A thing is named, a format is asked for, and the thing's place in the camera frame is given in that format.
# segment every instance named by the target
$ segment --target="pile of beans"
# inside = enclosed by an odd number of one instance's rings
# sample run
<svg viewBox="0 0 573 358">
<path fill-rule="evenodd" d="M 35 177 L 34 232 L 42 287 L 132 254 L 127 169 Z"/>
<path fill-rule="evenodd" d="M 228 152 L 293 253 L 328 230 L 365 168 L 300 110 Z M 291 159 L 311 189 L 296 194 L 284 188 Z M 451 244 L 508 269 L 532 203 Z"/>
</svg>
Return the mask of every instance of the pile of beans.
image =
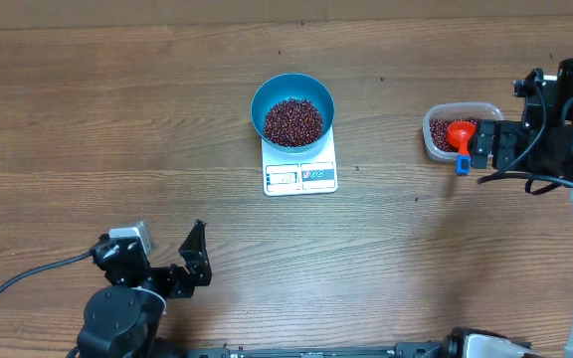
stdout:
<svg viewBox="0 0 573 358">
<path fill-rule="evenodd" d="M 468 121 L 474 125 L 477 125 L 479 119 L 474 117 L 460 118 L 460 119 L 430 119 L 430 134 L 433 137 L 433 143 L 439 149 L 447 152 L 456 152 L 457 148 L 450 145 L 448 142 L 448 126 L 452 122 L 456 121 Z"/>
<path fill-rule="evenodd" d="M 265 116 L 265 137 L 271 142 L 299 147 L 322 135 L 324 122 L 310 100 L 291 98 L 274 105 Z"/>
</svg>

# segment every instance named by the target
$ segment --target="wooden tabletop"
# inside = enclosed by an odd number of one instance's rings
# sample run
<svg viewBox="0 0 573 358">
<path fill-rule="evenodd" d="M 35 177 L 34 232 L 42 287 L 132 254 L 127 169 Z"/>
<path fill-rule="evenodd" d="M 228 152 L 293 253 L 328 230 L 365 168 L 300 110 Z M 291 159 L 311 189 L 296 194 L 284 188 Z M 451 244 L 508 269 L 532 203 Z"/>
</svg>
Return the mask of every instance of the wooden tabletop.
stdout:
<svg viewBox="0 0 573 358">
<path fill-rule="evenodd" d="M 573 17 L 0 32 L 0 284 L 149 222 L 155 266 L 195 219 L 214 278 L 169 302 L 187 347 L 382 346 L 464 325 L 560 357 L 573 313 L 567 190 L 477 185 L 428 159 L 433 105 L 488 101 L 573 57 Z M 339 190 L 268 198 L 252 96 L 288 72 L 337 106 Z M 0 297 L 0 357 L 63 357 L 107 285 L 90 262 Z"/>
</svg>

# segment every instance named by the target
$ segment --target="bowl of beans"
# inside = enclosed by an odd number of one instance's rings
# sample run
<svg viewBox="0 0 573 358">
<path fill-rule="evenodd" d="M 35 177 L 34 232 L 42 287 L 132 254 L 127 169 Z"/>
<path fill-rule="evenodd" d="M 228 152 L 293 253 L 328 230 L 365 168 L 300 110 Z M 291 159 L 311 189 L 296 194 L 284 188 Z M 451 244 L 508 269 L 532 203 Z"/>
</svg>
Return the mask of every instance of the bowl of beans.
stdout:
<svg viewBox="0 0 573 358">
<path fill-rule="evenodd" d="M 448 126 L 455 121 L 477 124 L 481 119 L 503 120 L 503 113 L 490 103 L 459 102 L 434 106 L 424 116 L 424 144 L 428 156 L 439 162 L 456 162 L 457 148 L 448 143 Z"/>
<path fill-rule="evenodd" d="M 251 121 L 270 146 L 302 153 L 325 143 L 335 120 L 326 87 L 303 74 L 283 74 L 265 82 L 251 103 Z"/>
</svg>

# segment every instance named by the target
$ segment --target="orange spoon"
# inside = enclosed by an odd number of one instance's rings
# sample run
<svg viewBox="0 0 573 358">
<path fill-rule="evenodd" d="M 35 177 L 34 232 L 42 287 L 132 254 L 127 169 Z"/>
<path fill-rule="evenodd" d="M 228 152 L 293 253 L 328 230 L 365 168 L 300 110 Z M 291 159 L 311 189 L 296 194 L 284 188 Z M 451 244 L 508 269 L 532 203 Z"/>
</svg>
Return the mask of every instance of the orange spoon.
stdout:
<svg viewBox="0 0 573 358">
<path fill-rule="evenodd" d="M 456 121 L 448 126 L 448 142 L 459 150 L 457 157 L 457 175 L 470 174 L 471 159 L 468 152 L 468 142 L 475 134 L 477 126 L 466 121 Z"/>
</svg>

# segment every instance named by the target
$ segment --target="kitchen scale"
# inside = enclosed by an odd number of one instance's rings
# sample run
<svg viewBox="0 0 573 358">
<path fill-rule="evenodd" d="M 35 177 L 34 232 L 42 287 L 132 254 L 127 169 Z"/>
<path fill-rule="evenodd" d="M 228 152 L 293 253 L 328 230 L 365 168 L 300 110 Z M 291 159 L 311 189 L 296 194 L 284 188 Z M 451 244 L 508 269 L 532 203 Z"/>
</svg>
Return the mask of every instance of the kitchen scale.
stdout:
<svg viewBox="0 0 573 358">
<path fill-rule="evenodd" d="M 332 127 L 325 140 L 303 153 L 286 153 L 262 140 L 265 194 L 334 193 L 337 190 L 337 162 Z"/>
</svg>

